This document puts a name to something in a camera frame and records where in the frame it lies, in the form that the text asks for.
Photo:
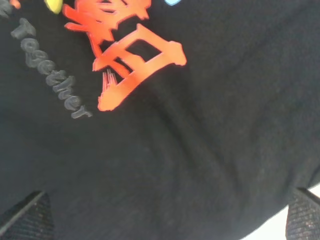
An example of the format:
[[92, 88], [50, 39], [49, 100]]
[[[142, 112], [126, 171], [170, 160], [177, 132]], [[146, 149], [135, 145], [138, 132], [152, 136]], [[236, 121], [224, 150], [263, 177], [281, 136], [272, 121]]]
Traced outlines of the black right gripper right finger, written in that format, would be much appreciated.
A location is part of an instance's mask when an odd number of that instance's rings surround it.
[[320, 198], [306, 188], [294, 190], [288, 203], [287, 240], [320, 239]]

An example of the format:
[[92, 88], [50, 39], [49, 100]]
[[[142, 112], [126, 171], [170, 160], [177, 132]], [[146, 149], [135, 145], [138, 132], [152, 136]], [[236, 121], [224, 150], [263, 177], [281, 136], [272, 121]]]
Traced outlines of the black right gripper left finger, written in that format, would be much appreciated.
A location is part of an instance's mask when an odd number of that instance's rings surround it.
[[54, 221], [49, 195], [34, 191], [0, 215], [2, 240], [53, 240]]

